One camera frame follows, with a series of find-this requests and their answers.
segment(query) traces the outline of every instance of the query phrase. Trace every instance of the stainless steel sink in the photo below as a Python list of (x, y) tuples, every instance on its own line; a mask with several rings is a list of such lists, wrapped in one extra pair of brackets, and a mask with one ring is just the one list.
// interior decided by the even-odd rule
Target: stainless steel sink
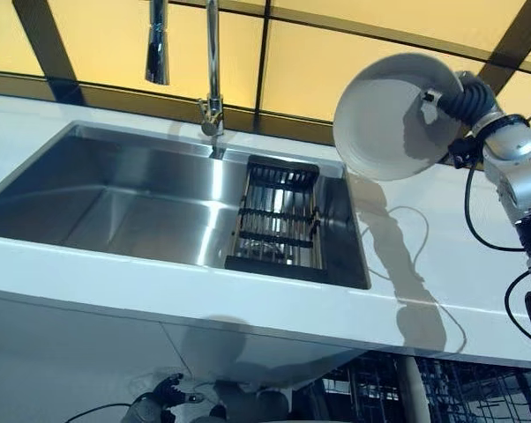
[[(211, 153), (73, 124), (0, 185), (0, 237), (223, 268), (249, 154)], [(326, 282), (366, 287), (346, 184), (317, 185)]]

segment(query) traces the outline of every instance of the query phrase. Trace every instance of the dishwasher rack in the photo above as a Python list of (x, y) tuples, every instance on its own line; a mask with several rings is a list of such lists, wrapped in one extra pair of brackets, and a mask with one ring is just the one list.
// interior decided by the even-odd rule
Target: dishwasher rack
[[(395, 354), (367, 352), (324, 376), (315, 389), (305, 387), (301, 394), (310, 397), (315, 392), (315, 410), (325, 410), (307, 417), (354, 423), (406, 421), (397, 359)], [(432, 422), (531, 422), (531, 369), (421, 357), (415, 361)]]
[(318, 167), (251, 156), (225, 267), (323, 282)]

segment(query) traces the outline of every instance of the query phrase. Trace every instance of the robotic hand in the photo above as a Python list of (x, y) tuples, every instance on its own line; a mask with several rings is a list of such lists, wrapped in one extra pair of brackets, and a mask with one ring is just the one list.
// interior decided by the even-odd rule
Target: robotic hand
[[(497, 249), (526, 251), (531, 275), (531, 128), (523, 116), (506, 115), (495, 94), (478, 77), (469, 72), (459, 77), (462, 93), (450, 96), (430, 89), (422, 94), (423, 100), (471, 128), (472, 135), (449, 147), (454, 165), (464, 167), (483, 160), (485, 176), (497, 187), (499, 200), (523, 247)], [(531, 320), (531, 292), (525, 302)]]
[(200, 403), (205, 397), (199, 393), (186, 394), (176, 388), (183, 379), (176, 373), (160, 382), (152, 392), (140, 395), (134, 400), (122, 423), (174, 423), (176, 416), (171, 407), (185, 403)]

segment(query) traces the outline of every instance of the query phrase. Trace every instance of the dish drying rack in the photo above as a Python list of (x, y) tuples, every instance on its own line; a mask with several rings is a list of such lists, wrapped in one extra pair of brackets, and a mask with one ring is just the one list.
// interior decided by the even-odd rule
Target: dish drying rack
[[(367, 352), (302, 388), (306, 419), (403, 423), (400, 356)], [(531, 368), (415, 358), (432, 423), (531, 422)]]
[(325, 282), (317, 178), (311, 164), (250, 156), (225, 267)]

